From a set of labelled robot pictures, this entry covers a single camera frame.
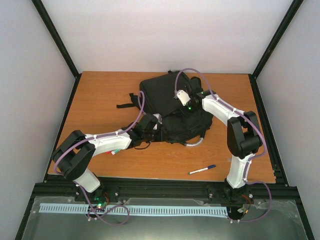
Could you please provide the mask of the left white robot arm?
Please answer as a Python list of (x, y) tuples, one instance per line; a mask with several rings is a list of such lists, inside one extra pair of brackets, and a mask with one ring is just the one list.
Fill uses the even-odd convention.
[(139, 122), (110, 133), (93, 135), (75, 130), (53, 152), (54, 170), (83, 187), (86, 195), (96, 202), (103, 198), (104, 188), (88, 168), (91, 159), (115, 150), (136, 148), (142, 143), (161, 142), (162, 135), (162, 116), (150, 113), (143, 115)]

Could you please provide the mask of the blue cap white pen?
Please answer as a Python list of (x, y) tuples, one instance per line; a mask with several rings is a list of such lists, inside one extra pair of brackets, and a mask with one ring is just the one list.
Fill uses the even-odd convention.
[(193, 174), (196, 174), (196, 173), (204, 172), (204, 171), (213, 169), (213, 168), (215, 168), (215, 167), (216, 167), (216, 165), (215, 165), (215, 164), (212, 164), (212, 165), (209, 165), (209, 166), (204, 167), (204, 168), (201, 168), (201, 169), (197, 169), (197, 170), (190, 171), (190, 172), (188, 172), (188, 175), (193, 175)]

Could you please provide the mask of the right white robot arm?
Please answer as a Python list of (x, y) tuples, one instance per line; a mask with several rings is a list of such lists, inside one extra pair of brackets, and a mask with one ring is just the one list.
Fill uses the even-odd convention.
[(175, 92), (175, 97), (189, 109), (199, 107), (220, 120), (227, 129), (227, 147), (231, 153), (229, 173), (225, 179), (223, 194), (227, 202), (234, 203), (245, 192), (252, 160), (261, 146), (267, 149), (260, 131), (257, 115), (244, 112), (222, 100), (211, 90), (190, 96), (184, 90)]

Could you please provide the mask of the black student backpack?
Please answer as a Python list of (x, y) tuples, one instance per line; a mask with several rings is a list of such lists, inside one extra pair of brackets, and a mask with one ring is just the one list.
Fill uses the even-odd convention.
[(213, 123), (213, 115), (199, 107), (199, 112), (191, 117), (185, 117), (182, 104), (174, 98), (174, 90), (184, 90), (191, 96), (202, 92), (199, 77), (189, 78), (184, 72), (169, 71), (165, 75), (143, 80), (139, 90), (144, 99), (130, 93), (130, 103), (117, 105), (118, 109), (136, 107), (143, 114), (160, 114), (165, 141), (170, 144), (181, 144), (186, 147), (200, 145), (206, 131)]

